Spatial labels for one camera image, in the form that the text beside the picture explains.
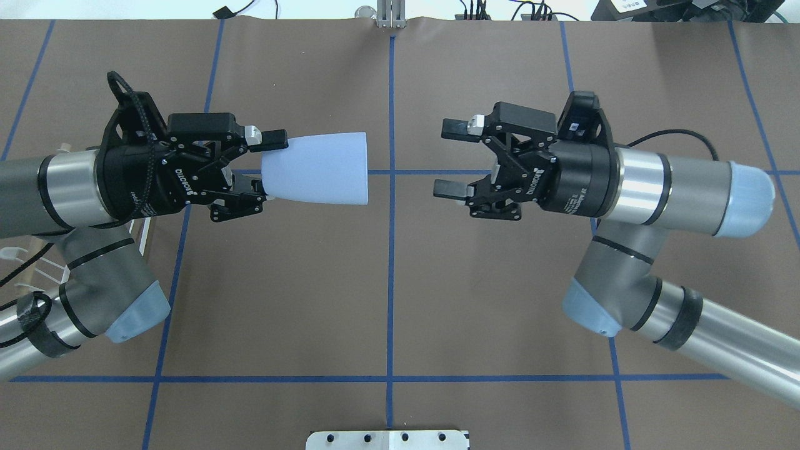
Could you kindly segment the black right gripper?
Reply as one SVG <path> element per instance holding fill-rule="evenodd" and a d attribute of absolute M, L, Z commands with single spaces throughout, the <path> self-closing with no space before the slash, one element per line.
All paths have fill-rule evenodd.
<path fill-rule="evenodd" d="M 435 179 L 432 196 L 466 202 L 473 218 L 518 221 L 521 205 L 600 218 L 612 211 L 619 181 L 614 150 L 557 138 L 552 113 L 497 102 L 489 114 L 443 119 L 441 137 L 482 143 L 495 156 L 492 173 L 476 182 Z"/>

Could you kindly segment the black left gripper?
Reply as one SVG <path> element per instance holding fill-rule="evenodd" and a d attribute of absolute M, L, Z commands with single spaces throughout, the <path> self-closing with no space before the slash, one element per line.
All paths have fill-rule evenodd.
<path fill-rule="evenodd" d="M 234 174 L 231 162 L 248 152 L 288 148 L 286 130 L 242 126 L 229 112 L 175 113 L 165 123 L 167 142 L 100 146 L 97 184 L 113 219 L 168 216 L 188 204 L 208 206 L 214 222 L 263 210 L 268 194 L 262 179 Z"/>

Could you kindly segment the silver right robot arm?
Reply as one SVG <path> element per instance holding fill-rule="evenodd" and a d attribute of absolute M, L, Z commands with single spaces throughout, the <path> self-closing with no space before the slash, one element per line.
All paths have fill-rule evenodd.
<path fill-rule="evenodd" d="M 432 188 L 471 217 L 519 221 L 523 203 L 532 203 L 596 222 L 562 300 L 569 319 L 606 338 L 628 330 L 798 408 L 798 339 L 714 302 L 689 274 L 749 267 L 694 262 L 702 251 L 689 246 L 760 233 L 776 202 L 766 171 L 619 142 L 586 91 L 572 92 L 559 114 L 497 102 L 470 119 L 443 119 L 441 136 L 492 154 L 482 179 L 438 179 Z"/>

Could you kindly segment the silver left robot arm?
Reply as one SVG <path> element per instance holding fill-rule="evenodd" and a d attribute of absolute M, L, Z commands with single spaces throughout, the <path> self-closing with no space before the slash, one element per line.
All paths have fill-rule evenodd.
<path fill-rule="evenodd" d="M 240 126 L 229 113 L 157 115 L 143 126 L 116 112 L 100 146 L 2 162 L 2 238 L 42 239 L 69 271 L 57 287 L 2 306 L 2 381 L 98 336 L 120 344 L 165 321 L 171 305 L 128 222 L 192 203 L 223 219 L 256 214 L 261 183 L 228 165 L 286 146 L 285 131 Z"/>

